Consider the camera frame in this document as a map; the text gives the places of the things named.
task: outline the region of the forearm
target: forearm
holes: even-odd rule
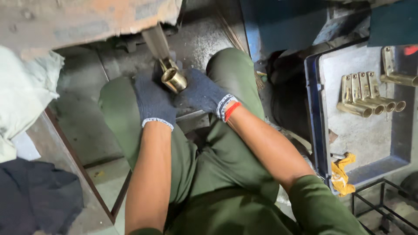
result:
[[[148,122],[126,198],[125,233],[140,228],[163,231],[171,187],[171,129]]]
[[[243,106],[233,111],[227,123],[287,192],[298,178],[315,175],[285,136]]]

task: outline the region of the black cloth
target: black cloth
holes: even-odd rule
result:
[[[66,234],[83,206],[76,175],[20,158],[0,164],[0,235]]]

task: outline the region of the black metal stand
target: black metal stand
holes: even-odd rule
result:
[[[379,185],[380,184],[380,203],[379,205],[375,206],[374,204],[372,204],[371,202],[367,201],[365,198],[363,198],[362,196],[359,195],[359,193],[361,191],[364,191],[366,189],[369,189],[373,186]],[[410,194],[408,192],[406,192],[404,189],[402,189],[401,187],[399,187],[398,185],[386,180],[386,179],[379,179],[378,181],[374,182],[373,184],[367,185],[359,190],[357,190],[356,192],[352,193],[352,213],[356,218],[359,218],[360,216],[369,213],[370,211],[377,211],[378,213],[380,213],[381,215],[383,215],[385,218],[387,218],[390,221],[393,221],[393,218],[391,216],[389,216],[390,214],[398,217],[400,220],[402,220],[405,224],[411,226],[413,229],[415,229],[416,231],[418,231],[418,227],[413,225],[411,222],[407,221],[405,218],[403,218],[402,216],[400,216],[398,213],[394,212],[393,210],[391,210],[390,208],[388,208],[387,206],[385,206],[385,204],[383,203],[385,200],[385,185],[389,184],[390,186],[393,186],[394,188],[396,188],[397,190],[401,191],[403,194],[406,194],[408,196],[410,196]],[[362,200],[364,203],[366,203],[367,205],[369,205],[371,208],[363,211],[361,213],[356,213],[356,197],[358,197],[360,200]],[[389,213],[385,213],[381,210],[381,208],[386,209],[387,211],[389,211]],[[369,233],[374,235],[374,233],[367,228],[364,224],[362,224],[360,222],[360,224],[363,226],[363,228]]]

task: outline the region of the white cloth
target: white cloth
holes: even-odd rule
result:
[[[0,46],[0,163],[16,159],[10,141],[26,131],[52,99],[64,58],[48,55],[22,62],[10,49]]]

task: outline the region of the hand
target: hand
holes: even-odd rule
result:
[[[216,114],[225,122],[225,110],[231,101],[237,99],[216,85],[197,69],[183,70],[187,87],[177,96],[177,101],[186,100],[192,107]]]
[[[162,70],[157,62],[152,74],[142,72],[135,77],[135,94],[142,127],[147,122],[158,121],[168,125],[171,131],[176,124],[176,108],[171,94],[161,83]]]

